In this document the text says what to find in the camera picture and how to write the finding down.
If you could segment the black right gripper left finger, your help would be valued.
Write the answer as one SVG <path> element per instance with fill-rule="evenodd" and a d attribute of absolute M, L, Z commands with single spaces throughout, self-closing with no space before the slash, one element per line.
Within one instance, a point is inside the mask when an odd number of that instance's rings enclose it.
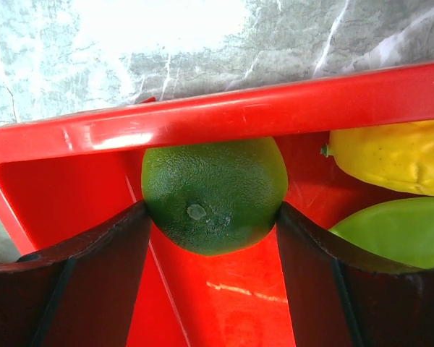
<path fill-rule="evenodd" d="M 0 262 L 0 346 L 125 346 L 151 229 L 143 202 Z"/>

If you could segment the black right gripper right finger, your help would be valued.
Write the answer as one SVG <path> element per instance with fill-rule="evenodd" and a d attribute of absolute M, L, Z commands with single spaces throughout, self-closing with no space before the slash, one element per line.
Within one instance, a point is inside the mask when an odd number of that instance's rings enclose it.
<path fill-rule="evenodd" d="M 297 346 L 434 346 L 434 268 L 360 249 L 288 202 L 276 235 Z"/>

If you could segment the green orange fruit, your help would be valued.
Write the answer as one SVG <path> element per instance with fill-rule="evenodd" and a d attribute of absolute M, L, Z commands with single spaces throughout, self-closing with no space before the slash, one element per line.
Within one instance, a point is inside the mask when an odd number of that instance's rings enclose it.
<path fill-rule="evenodd" d="M 273 228 L 288 189 L 272 137 L 149 148 L 142 197 L 156 227 L 189 252 L 251 247 Z"/>

